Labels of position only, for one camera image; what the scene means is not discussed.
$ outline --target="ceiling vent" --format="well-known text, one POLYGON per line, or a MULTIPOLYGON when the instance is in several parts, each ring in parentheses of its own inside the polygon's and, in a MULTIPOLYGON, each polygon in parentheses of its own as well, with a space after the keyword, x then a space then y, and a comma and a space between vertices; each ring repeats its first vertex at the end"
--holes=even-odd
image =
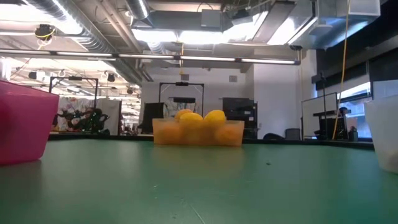
POLYGON ((238 76, 230 75, 229 76, 229 82, 238 82, 238 76))
POLYGON ((181 74, 181 81, 189 81, 189 75, 188 74, 181 74))

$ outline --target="whiteboard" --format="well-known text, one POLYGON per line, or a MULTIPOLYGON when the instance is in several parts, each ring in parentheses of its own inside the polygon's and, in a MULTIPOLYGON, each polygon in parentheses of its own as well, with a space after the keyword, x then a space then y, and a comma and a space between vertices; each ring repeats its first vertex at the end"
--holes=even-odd
MULTIPOLYGON (((325 95, 326 111, 337 111, 337 93, 330 93, 325 95)), ((320 129, 319 118, 314 117, 314 113, 324 112, 323 107, 323 96, 305 100, 302 102, 303 110, 303 135, 304 138, 310 138, 309 136, 315 136, 314 131, 320 129)))

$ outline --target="window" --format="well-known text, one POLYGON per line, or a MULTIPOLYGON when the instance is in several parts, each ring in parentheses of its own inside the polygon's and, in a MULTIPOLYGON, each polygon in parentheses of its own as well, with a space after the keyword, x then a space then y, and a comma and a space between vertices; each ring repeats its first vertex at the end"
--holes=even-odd
POLYGON ((372 98, 363 98, 360 100, 353 100, 346 103, 340 103, 340 107, 346 107, 351 110, 351 114, 346 115, 348 131, 350 127, 354 126, 358 130, 359 138, 371 138, 371 131, 369 125, 365 120, 364 103, 371 101, 372 98))
POLYGON ((371 101, 370 82, 358 85, 354 88, 341 92, 341 103, 339 108, 345 107, 351 110, 351 114, 346 115, 348 131, 354 126, 358 130, 359 138, 371 138, 369 125, 365 120, 365 102, 371 101))

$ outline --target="air duct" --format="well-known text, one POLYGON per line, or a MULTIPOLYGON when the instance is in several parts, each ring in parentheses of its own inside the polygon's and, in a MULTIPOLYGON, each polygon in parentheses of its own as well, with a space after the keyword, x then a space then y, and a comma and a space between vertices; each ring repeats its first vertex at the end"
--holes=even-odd
POLYGON ((153 54, 168 54, 167 50, 164 48, 161 42, 151 42, 148 43, 148 47, 153 54))
POLYGON ((146 0, 126 0, 131 15, 138 20, 149 16, 150 10, 146 0))
MULTIPOLYGON (((23 0, 26 4, 46 13, 59 22, 69 23, 71 26, 78 26, 83 31, 85 38, 76 38, 75 41, 82 45, 89 52, 113 53, 116 49, 105 39, 93 23, 69 0, 23 0)), ((128 82, 140 84, 142 77, 140 73, 131 68, 128 63, 121 59, 106 62, 113 66, 120 75, 128 82)))

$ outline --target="translucent orange container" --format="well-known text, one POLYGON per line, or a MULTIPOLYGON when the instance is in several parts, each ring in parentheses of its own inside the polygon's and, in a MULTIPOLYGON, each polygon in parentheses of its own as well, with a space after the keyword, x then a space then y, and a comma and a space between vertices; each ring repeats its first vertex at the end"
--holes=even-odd
POLYGON ((208 123, 174 119, 153 119, 154 142, 160 145, 242 146, 244 121, 208 123))

